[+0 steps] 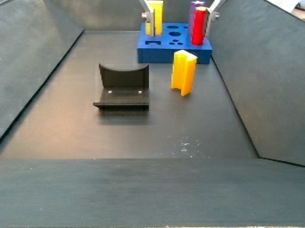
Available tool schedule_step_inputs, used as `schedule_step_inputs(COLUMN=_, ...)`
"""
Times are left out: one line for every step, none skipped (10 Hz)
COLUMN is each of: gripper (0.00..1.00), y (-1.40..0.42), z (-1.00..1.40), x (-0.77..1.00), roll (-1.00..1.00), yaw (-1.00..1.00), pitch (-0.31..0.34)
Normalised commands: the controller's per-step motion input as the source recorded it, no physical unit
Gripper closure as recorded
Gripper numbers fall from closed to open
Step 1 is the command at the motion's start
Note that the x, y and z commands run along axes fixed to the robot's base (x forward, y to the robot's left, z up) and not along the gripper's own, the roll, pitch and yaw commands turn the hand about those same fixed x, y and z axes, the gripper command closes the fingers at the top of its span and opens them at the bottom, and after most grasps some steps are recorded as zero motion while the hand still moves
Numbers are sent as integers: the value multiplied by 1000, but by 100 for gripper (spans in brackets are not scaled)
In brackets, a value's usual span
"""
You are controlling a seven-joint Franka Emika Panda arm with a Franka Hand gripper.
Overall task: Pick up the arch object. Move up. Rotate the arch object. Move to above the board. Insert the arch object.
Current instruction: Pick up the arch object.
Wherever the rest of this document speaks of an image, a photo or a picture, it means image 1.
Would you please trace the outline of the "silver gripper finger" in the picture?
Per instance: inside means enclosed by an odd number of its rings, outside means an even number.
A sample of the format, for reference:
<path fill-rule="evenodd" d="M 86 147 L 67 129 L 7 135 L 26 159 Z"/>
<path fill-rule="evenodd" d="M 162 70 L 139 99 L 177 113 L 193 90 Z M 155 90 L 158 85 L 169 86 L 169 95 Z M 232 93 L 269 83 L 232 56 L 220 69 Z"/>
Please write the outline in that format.
<path fill-rule="evenodd" d="M 221 2 L 222 0 L 214 0 L 212 6 L 208 8 L 209 17 L 208 17 L 206 30 L 205 30 L 206 37 L 210 35 L 212 23 L 217 15 L 217 8 Z"/>
<path fill-rule="evenodd" d="M 145 9 L 145 11 L 142 12 L 142 18 L 146 20 L 149 35 L 153 37 L 155 35 L 155 10 L 150 6 L 147 0 L 139 0 L 139 3 Z"/>

